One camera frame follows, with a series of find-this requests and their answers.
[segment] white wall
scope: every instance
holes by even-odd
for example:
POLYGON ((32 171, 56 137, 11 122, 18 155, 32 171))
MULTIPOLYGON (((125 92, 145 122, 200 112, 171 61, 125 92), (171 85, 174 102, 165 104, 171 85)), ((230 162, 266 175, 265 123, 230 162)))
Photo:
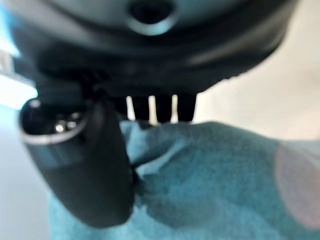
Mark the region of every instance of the white wall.
POLYGON ((0 106, 0 239, 48 240, 47 189, 19 137, 17 111, 0 106))

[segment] teal cloth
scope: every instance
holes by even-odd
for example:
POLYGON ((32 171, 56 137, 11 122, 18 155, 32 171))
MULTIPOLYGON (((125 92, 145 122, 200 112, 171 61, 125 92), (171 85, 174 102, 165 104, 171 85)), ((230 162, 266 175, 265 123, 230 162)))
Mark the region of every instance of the teal cloth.
POLYGON ((52 240, 318 240, 295 221, 278 192, 279 142, 220 123, 124 121, 121 129, 141 178, 131 219, 93 229, 54 197, 52 240))

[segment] blurry object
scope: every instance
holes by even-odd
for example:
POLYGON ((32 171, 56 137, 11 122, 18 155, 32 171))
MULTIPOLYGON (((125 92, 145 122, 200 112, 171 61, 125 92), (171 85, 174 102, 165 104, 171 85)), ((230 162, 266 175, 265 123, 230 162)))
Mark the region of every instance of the blurry object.
POLYGON ((0 105, 21 109, 25 102, 37 96, 34 87, 8 76, 0 75, 0 105))
POLYGON ((6 48, 7 45, 0 42, 0 73, 12 73, 14 71, 14 65, 12 57, 8 51, 2 49, 6 48))

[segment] black plastic part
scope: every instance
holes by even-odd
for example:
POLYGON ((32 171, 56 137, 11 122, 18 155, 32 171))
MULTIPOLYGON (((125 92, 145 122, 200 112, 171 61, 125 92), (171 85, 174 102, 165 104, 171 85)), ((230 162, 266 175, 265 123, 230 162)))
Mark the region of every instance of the black plastic part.
POLYGON ((129 8, 131 16, 143 24, 157 24, 173 11, 173 4, 166 0, 135 0, 129 8))
POLYGON ((75 129, 50 134, 52 121, 47 120, 52 118, 41 117, 46 106, 32 108, 31 101, 21 110, 20 130, 54 194, 91 227, 125 223, 133 210, 134 177, 113 107, 107 102, 90 103, 75 129), (48 127, 32 130, 41 121, 48 127))
POLYGON ((179 95, 177 114, 179 122, 191 122, 194 119, 196 109, 196 95, 179 95))
POLYGON ((112 99, 112 102, 114 103, 115 109, 118 111, 118 113, 124 115, 127 118, 128 117, 127 99, 124 97, 115 98, 115 99, 112 99))
POLYGON ((150 117, 149 98, 132 97, 132 104, 136 120, 148 121, 150 117))
POLYGON ((155 97, 156 119, 159 123, 170 122, 172 117, 172 96, 155 97))
POLYGON ((110 76, 101 83, 110 97, 148 97, 196 95, 255 67, 282 42, 296 3, 248 0, 220 17, 157 37, 93 27, 68 16, 82 31, 77 42, 12 12, 3 15, 21 53, 19 74, 42 82, 53 75, 59 79, 57 70, 86 68, 110 76))

